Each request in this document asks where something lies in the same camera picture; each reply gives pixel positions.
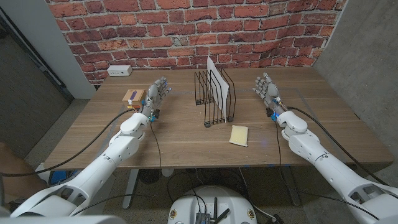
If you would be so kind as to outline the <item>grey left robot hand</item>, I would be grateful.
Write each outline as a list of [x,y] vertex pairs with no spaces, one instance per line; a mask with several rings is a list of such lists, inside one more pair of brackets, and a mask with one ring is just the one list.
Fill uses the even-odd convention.
[[141,113],[149,117],[156,109],[160,108],[162,100],[171,92],[167,85],[167,79],[161,77],[149,86],[146,97],[144,98]]

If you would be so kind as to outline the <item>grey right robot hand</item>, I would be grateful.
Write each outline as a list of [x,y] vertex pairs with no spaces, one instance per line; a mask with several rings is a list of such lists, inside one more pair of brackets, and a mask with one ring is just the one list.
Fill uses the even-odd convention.
[[263,77],[257,77],[255,83],[256,84],[253,88],[253,91],[264,102],[267,108],[267,113],[270,115],[274,114],[275,116],[279,116],[287,111],[287,108],[283,105],[283,102],[280,98],[279,90],[276,84],[266,72],[263,73]]

